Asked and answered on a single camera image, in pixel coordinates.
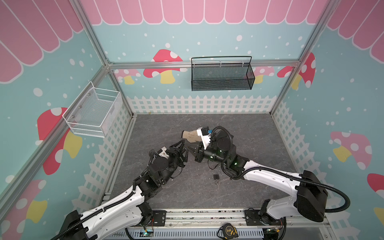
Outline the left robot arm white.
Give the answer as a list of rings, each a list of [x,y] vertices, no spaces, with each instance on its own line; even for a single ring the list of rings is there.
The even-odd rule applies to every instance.
[[[69,213],[55,240],[103,240],[121,229],[147,226],[153,218],[148,200],[173,179],[188,160],[185,141],[168,148],[150,151],[148,166],[133,180],[132,186],[117,197],[89,211]]]

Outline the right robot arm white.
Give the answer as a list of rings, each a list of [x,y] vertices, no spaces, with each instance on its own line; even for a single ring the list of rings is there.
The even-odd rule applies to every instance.
[[[322,184],[310,171],[290,173],[238,155],[233,143],[234,137],[224,127],[183,131],[182,138],[190,143],[188,150],[197,162],[216,162],[232,180],[258,182],[288,194],[285,198],[263,202],[259,215],[265,223],[293,216],[321,223],[326,213],[339,213],[351,205],[345,193]]]

